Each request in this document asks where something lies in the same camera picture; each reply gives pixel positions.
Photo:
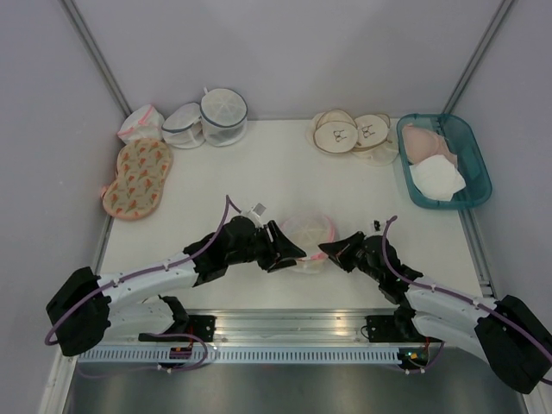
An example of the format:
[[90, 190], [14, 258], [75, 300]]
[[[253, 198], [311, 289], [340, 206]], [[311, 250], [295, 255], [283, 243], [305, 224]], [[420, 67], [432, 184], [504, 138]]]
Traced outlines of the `white pink-zip mesh laundry bag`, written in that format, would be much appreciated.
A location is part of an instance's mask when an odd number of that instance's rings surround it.
[[328, 258], [319, 244], [331, 243], [336, 239], [336, 227], [333, 222], [320, 212], [301, 213], [289, 217], [280, 224], [284, 235], [301, 248], [306, 256], [298, 259], [292, 268], [296, 273], [320, 273]]

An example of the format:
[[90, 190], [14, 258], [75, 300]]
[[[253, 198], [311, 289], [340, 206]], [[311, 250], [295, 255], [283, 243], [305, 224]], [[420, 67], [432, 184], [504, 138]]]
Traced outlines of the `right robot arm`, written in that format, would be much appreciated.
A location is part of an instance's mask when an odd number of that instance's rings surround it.
[[521, 299], [469, 296], [439, 285], [402, 263], [383, 235], [357, 232], [320, 248], [343, 271], [359, 270], [377, 282], [398, 307], [393, 328], [399, 338], [425, 336], [460, 348], [523, 394], [551, 383], [551, 334]]

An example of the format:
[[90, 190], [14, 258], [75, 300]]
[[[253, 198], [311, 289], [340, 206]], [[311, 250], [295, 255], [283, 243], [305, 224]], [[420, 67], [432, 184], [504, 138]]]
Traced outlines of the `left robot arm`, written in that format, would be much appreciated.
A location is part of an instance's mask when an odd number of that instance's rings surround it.
[[172, 257], [130, 273], [96, 275], [75, 270], [47, 303], [52, 324], [45, 343], [70, 357], [92, 349], [112, 326], [113, 316], [143, 299], [191, 289], [221, 278], [229, 267], [254, 262], [267, 273], [296, 266], [306, 253], [275, 221], [258, 226], [236, 216]]

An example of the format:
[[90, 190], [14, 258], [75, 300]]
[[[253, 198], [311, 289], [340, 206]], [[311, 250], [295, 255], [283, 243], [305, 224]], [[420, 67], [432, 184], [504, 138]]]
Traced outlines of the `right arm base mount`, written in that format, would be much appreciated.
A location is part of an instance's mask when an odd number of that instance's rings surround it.
[[360, 333], [370, 343], [425, 344], [440, 343], [441, 340], [421, 335], [410, 319], [399, 321], [392, 315], [366, 316]]

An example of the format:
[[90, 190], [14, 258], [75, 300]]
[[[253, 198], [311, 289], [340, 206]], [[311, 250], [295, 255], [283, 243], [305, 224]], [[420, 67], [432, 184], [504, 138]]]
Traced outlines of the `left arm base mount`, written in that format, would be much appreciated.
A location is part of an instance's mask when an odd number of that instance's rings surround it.
[[139, 342], [213, 342], [216, 317], [212, 315], [191, 315], [186, 326], [173, 323], [161, 334], [140, 333]]

